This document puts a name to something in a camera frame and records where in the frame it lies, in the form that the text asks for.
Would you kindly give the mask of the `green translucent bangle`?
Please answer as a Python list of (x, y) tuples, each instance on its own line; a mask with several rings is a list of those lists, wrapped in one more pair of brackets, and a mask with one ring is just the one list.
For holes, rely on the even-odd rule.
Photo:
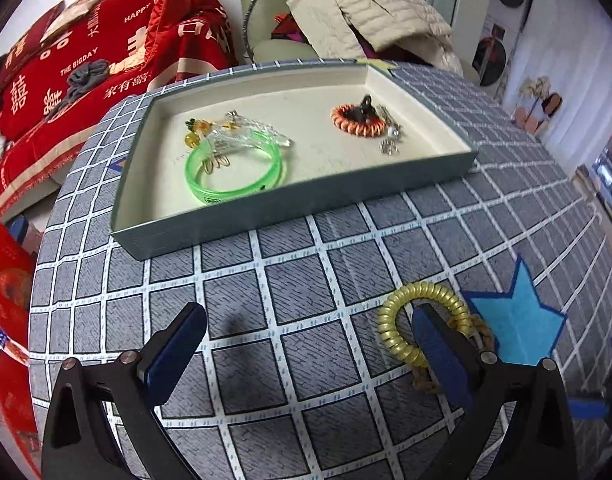
[(215, 131), (191, 151), (184, 177), (192, 194), (210, 205), (272, 190), (283, 169), (283, 150), (266, 133)]

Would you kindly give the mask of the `silver chain white bead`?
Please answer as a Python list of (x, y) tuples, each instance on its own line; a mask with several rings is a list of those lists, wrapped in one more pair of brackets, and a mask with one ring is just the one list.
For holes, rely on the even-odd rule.
[(401, 125), (395, 122), (391, 113), (384, 105), (376, 107), (379, 118), (385, 122), (383, 136), (381, 141), (381, 151), (384, 155), (394, 155), (398, 152), (398, 143), (401, 141)]

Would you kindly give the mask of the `grey-green jewelry tray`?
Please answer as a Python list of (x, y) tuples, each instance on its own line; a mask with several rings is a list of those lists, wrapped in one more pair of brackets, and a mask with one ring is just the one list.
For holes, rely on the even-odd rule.
[[(382, 136), (352, 136), (331, 121), (334, 107), (359, 104), (366, 94), (401, 125), (394, 155), (382, 153)], [(184, 177), (193, 151), (184, 143), (190, 118), (214, 122), (210, 133), (266, 133), (283, 150), (281, 182), (227, 202), (200, 202)], [(122, 170), (110, 232), (144, 260), (462, 177), (476, 154), (457, 124), (408, 86), (401, 70), (317, 61), (245, 66), (150, 101)]]

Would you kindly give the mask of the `blue felt star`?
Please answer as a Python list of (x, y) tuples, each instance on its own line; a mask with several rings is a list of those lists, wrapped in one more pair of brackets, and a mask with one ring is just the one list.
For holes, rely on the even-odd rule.
[(535, 366), (551, 358), (568, 316), (544, 304), (525, 261), (515, 261), (506, 292), (463, 290), (466, 304), (490, 327), (499, 358), (510, 364)]

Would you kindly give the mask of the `grey checkered tablecloth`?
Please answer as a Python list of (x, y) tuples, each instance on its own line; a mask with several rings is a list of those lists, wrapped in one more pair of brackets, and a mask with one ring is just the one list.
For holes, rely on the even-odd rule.
[(553, 356), (569, 392), (612, 368), (612, 250), (598, 214), (537, 142), (454, 76), (396, 77), (482, 148), (453, 183), (369, 200), (146, 261), (110, 237), (118, 165), (150, 95), (94, 122), (59, 192), (30, 302), (37, 422), (62, 362), (141, 347), (189, 302), (208, 332), (158, 414), (205, 479), (414, 479), (460, 417), (415, 390), (376, 328), (403, 284), (507, 292), (523, 261), (566, 322)]

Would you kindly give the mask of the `red gift bag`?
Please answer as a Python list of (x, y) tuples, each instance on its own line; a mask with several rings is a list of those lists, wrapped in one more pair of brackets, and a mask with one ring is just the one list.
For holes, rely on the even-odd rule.
[(40, 477), (41, 444), (29, 386), (28, 325), (34, 258), (0, 223), (0, 435), (29, 479)]

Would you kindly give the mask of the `orange felt star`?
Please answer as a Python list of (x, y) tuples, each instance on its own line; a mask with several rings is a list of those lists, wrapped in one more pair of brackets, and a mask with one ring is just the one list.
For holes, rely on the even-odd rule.
[(127, 162), (127, 158), (126, 157), (123, 157), (123, 158), (120, 158), (120, 159), (116, 159), (116, 160), (114, 160), (113, 162), (111, 162), (108, 165), (108, 168), (110, 170), (114, 170), (114, 171), (118, 172), (118, 174), (121, 174), (124, 165), (126, 165), (126, 162)]

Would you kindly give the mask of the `orange black scrunchie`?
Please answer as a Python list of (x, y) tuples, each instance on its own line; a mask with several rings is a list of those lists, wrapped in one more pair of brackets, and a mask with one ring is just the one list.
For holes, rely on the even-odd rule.
[(386, 122), (377, 114), (370, 94), (366, 94), (359, 104), (334, 107), (331, 121), (339, 130), (361, 138), (378, 138), (386, 130)]

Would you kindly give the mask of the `grey crumpled cloth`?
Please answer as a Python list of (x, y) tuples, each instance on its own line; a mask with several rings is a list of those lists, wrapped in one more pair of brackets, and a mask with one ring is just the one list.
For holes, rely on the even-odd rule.
[(65, 98), (60, 100), (45, 117), (52, 119), (64, 108), (74, 104), (104, 82), (109, 76), (109, 65), (106, 60), (96, 60), (83, 63), (73, 70), (67, 78), (68, 89)]

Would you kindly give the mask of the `red patterned sofa blanket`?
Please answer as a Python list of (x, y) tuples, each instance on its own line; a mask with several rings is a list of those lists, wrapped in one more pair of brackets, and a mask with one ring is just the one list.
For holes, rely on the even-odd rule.
[(0, 221), (51, 194), (113, 106), (236, 65), (218, 0), (80, 0), (44, 13), (0, 57)]

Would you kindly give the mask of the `yellow-green felt star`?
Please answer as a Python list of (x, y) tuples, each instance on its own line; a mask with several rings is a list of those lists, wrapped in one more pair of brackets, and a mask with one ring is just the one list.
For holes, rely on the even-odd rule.
[(371, 66), (376, 70), (382, 70), (382, 72), (388, 72), (389, 70), (394, 70), (394, 68), (397, 67), (396, 64), (380, 60), (379, 58), (358, 58), (356, 63)]

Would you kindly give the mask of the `beige puffer jacket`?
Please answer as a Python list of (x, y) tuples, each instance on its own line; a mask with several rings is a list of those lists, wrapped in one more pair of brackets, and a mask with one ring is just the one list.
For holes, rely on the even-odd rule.
[(375, 52), (399, 47), (463, 74), (451, 26), (425, 0), (287, 0), (287, 6), (321, 58), (364, 58), (364, 39)]

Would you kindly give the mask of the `yellow charm keychain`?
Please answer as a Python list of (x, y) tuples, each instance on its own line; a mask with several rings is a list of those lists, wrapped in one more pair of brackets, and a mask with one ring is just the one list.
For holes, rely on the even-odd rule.
[[(214, 122), (207, 122), (204, 119), (190, 118), (185, 122), (185, 127), (189, 132), (184, 136), (184, 143), (188, 148), (194, 150), (202, 143), (211, 128), (215, 125)], [(203, 161), (203, 170), (205, 174), (212, 174), (215, 169), (230, 166), (230, 159), (225, 155), (214, 155)]]

